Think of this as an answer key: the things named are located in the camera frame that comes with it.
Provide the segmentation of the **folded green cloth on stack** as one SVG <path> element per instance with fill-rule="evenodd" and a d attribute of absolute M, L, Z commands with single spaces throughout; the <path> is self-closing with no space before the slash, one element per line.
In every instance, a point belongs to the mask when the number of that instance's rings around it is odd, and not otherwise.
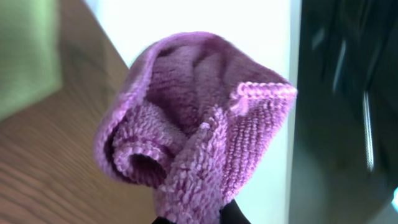
<path fill-rule="evenodd" d="M 62 86 L 58 0 L 1 0 L 1 119 Z"/>

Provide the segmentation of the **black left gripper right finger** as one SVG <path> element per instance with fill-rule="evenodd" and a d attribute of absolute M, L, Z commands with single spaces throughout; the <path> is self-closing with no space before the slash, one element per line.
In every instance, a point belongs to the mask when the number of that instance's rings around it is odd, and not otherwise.
<path fill-rule="evenodd" d="M 235 200 L 230 201 L 220 210 L 220 224 L 251 224 Z"/>

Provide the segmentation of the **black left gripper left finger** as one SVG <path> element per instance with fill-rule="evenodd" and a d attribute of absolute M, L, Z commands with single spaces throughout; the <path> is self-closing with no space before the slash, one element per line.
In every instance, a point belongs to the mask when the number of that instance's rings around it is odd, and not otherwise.
<path fill-rule="evenodd" d="M 157 217 L 152 224 L 176 224 L 174 222 L 171 222 L 170 220 L 164 218 L 164 217 Z"/>

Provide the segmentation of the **purple microfiber cloth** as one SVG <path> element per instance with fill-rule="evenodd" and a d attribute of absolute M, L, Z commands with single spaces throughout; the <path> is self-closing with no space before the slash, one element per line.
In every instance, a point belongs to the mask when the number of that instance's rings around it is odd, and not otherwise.
<path fill-rule="evenodd" d="M 222 37 L 184 32 L 136 58 L 93 145 L 110 177 L 154 190 L 172 223 L 219 223 L 297 90 Z"/>

